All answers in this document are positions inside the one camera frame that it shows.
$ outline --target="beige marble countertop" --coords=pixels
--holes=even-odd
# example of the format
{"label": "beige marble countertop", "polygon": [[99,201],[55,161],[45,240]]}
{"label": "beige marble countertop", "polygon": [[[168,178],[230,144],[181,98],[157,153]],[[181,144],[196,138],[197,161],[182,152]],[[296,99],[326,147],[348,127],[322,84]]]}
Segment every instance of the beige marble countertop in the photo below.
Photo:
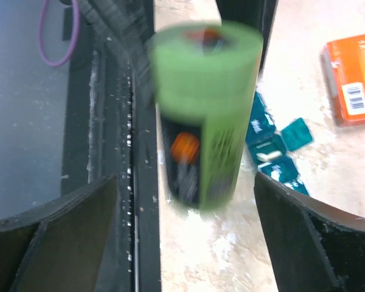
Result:
{"label": "beige marble countertop", "polygon": [[[211,0],[156,0],[157,29],[218,17]],[[278,129],[298,117],[311,129],[315,141],[292,154],[310,195],[365,217],[365,126],[334,124],[319,61],[326,42],[362,33],[363,0],[279,0],[259,91]],[[177,210],[162,163],[160,149],[163,291],[277,292],[246,152],[234,199],[206,215]]]}

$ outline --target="gray surface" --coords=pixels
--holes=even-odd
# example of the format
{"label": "gray surface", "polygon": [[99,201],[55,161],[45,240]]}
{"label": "gray surface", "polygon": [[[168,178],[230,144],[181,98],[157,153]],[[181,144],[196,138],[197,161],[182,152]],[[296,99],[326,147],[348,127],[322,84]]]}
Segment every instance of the gray surface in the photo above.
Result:
{"label": "gray surface", "polygon": [[[68,64],[38,54],[42,0],[0,0],[0,219],[60,196]],[[48,56],[62,57],[64,5],[51,1]]]}

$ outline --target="white barcode label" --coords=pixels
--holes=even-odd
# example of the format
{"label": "white barcode label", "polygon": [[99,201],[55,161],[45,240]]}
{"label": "white barcode label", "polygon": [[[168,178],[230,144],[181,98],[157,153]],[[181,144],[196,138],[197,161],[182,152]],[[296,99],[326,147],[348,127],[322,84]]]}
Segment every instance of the white barcode label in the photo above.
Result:
{"label": "white barcode label", "polygon": [[351,116],[365,114],[365,90],[361,82],[342,86],[347,112]]}

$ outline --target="green can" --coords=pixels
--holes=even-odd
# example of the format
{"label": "green can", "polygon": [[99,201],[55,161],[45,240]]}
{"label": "green can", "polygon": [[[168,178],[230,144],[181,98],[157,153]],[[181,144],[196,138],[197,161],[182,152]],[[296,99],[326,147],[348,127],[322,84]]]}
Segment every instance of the green can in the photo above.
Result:
{"label": "green can", "polygon": [[208,209],[235,191],[262,54],[239,23],[166,28],[150,54],[167,181],[178,201]]}

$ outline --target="green lid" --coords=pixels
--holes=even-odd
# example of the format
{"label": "green lid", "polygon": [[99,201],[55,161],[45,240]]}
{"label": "green lid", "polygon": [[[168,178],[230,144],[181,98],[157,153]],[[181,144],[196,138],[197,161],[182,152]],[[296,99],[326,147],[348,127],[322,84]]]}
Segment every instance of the green lid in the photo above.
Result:
{"label": "green lid", "polygon": [[156,33],[152,45],[155,81],[163,90],[201,91],[213,100],[246,92],[248,80],[257,77],[251,75],[260,64],[263,38],[239,23],[187,23]]}

